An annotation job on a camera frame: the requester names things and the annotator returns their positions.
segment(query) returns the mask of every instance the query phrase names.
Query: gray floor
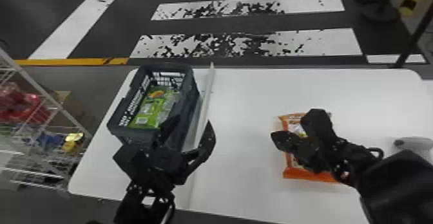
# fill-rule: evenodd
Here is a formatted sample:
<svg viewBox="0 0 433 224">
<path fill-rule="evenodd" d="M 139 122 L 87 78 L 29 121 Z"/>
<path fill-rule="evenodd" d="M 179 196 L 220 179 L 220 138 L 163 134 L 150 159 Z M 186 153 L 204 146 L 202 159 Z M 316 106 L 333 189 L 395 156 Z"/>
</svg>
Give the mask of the gray floor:
<svg viewBox="0 0 433 224">
<path fill-rule="evenodd" d="M 54 90 L 71 90 L 98 120 L 102 120 L 125 76 L 136 67 L 27 67 L 40 84 Z M 433 66 L 407 66 L 423 79 L 433 79 Z M 18 191 L 0 190 L 0 223 L 86 223 L 91 219 L 111 223 L 117 201 L 59 195 L 27 187 Z M 193 212 L 178 212 L 174 223 L 259 223 Z"/>
</svg>

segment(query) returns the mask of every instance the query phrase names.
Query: black robotic arm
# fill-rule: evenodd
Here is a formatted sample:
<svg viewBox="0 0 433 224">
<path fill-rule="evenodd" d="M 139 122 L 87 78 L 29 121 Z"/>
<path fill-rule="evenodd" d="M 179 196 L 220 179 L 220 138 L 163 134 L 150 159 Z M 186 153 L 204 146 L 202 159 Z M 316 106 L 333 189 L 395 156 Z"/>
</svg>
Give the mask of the black robotic arm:
<svg viewBox="0 0 433 224">
<path fill-rule="evenodd" d="M 408 150 L 383 160 L 381 149 L 338 137 L 323 109 L 310 110 L 301 125 L 307 138 L 277 131 L 271 133 L 275 146 L 306 169 L 329 171 L 354 187 L 370 223 L 433 223 L 433 166 L 426 160 Z"/>
</svg>

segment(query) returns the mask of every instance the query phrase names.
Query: metal wire shelf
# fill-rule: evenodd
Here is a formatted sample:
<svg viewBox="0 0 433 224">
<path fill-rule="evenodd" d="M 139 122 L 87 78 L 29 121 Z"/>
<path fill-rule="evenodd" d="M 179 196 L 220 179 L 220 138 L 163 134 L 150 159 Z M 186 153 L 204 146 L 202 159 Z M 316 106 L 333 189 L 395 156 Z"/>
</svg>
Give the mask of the metal wire shelf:
<svg viewBox="0 0 433 224">
<path fill-rule="evenodd" d="M 17 73 L 38 103 L 27 115 L 0 120 L 0 179 L 63 191 L 92 135 L 0 48 L 0 86 Z M 53 122 L 59 115 L 68 123 Z"/>
</svg>

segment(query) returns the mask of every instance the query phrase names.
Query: red product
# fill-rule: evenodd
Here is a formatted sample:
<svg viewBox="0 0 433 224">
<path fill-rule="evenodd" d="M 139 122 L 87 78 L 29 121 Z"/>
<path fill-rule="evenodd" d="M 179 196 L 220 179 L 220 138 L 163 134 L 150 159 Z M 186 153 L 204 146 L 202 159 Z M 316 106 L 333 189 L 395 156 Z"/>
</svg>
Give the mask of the red product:
<svg viewBox="0 0 433 224">
<path fill-rule="evenodd" d="M 9 119 L 14 122 L 25 122 L 32 115 L 29 122 L 42 124 L 47 121 L 50 112 L 41 105 L 39 97 L 34 94 L 26 94 L 22 104 L 15 105 L 9 112 Z"/>
<path fill-rule="evenodd" d="M 14 82 L 7 82 L 0 88 L 0 99 L 2 105 L 15 105 L 23 102 L 25 94 Z"/>
</svg>

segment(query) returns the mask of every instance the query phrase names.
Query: cardboard box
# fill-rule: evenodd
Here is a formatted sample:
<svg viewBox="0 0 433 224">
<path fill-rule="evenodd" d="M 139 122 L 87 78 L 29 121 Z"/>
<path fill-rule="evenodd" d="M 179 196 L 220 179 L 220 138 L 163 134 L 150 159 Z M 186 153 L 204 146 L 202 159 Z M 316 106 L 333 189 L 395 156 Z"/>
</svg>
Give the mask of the cardboard box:
<svg viewBox="0 0 433 224">
<path fill-rule="evenodd" d="M 95 134 L 99 123 L 96 118 L 83 106 L 81 101 L 71 91 L 54 91 L 54 99 L 58 100 L 62 104 L 63 108 L 71 114 L 87 131 L 91 134 Z M 50 122 L 50 126 L 66 126 L 73 127 L 74 124 L 67 119 L 61 112 L 58 112 L 53 120 Z"/>
</svg>

